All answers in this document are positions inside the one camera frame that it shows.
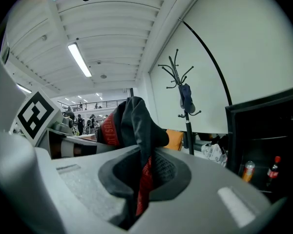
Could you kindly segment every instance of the balcony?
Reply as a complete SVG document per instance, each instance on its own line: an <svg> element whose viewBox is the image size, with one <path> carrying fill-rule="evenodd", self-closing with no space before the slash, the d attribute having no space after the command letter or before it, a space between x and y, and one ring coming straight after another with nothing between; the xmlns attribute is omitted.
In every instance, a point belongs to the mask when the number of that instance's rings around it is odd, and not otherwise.
<svg viewBox="0 0 293 234"><path fill-rule="evenodd" d="M90 102L90 103L80 103L74 105L67 105L62 102L58 103L63 107L65 111L69 111L69 109L73 112L86 111L86 110L96 110L96 109L113 109L118 107L119 104L126 101L125 99L119 100L107 100L107 101L99 101L99 102Z"/></svg>

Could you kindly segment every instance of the wall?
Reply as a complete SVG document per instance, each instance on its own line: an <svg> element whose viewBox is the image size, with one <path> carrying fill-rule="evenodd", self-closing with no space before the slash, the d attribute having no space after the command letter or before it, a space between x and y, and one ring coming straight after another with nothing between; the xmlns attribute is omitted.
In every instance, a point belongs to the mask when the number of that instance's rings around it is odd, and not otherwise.
<svg viewBox="0 0 293 234"><path fill-rule="evenodd" d="M133 95L141 97L148 109L152 120L158 124L158 117L156 111L156 105L154 100L153 88L149 73L142 73L141 79L137 82L137 87L133 88Z"/></svg>
<svg viewBox="0 0 293 234"><path fill-rule="evenodd" d="M128 92L124 93L123 89L102 91L101 93L102 93L103 100L127 99L127 97L128 97Z"/></svg>
<svg viewBox="0 0 293 234"><path fill-rule="evenodd" d="M184 18L217 60L233 104L293 86L293 28L273 0L198 0ZM187 83L202 113L191 117L194 132L227 133L228 101L218 73L200 42L183 24L168 42L150 76L159 125L185 130L178 89L165 89L172 78L157 64L169 64L179 49L177 68L192 65Z"/></svg>

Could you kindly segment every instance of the red bottle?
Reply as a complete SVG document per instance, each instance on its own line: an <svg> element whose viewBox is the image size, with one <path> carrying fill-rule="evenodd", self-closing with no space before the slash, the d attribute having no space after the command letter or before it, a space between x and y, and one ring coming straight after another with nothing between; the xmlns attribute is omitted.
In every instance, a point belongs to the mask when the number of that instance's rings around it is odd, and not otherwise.
<svg viewBox="0 0 293 234"><path fill-rule="evenodd" d="M269 187L273 181L274 178L278 177L278 163L281 161L280 156L276 156L274 158L274 165L268 169L268 179L267 179L267 187Z"/></svg>

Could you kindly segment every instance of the ceiling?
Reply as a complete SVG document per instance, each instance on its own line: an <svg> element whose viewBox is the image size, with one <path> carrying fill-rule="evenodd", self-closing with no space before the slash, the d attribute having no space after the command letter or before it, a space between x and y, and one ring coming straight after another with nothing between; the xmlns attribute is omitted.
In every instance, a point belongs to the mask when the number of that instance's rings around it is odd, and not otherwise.
<svg viewBox="0 0 293 234"><path fill-rule="evenodd" d="M157 36L164 22L169 23L176 1L21 0L9 15L6 69L15 82L31 90L41 88L50 98L135 87L141 72L155 61L156 55L150 56L155 44L163 47L167 40ZM90 78L67 48L74 42Z"/></svg>

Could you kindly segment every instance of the orange can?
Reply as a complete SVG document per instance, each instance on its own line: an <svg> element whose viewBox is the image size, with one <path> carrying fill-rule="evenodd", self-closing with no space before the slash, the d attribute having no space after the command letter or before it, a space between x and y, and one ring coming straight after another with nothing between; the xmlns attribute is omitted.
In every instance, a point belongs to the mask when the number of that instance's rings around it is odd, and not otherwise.
<svg viewBox="0 0 293 234"><path fill-rule="evenodd" d="M255 164L253 161L248 161L245 163L242 179L249 182L254 174Z"/></svg>

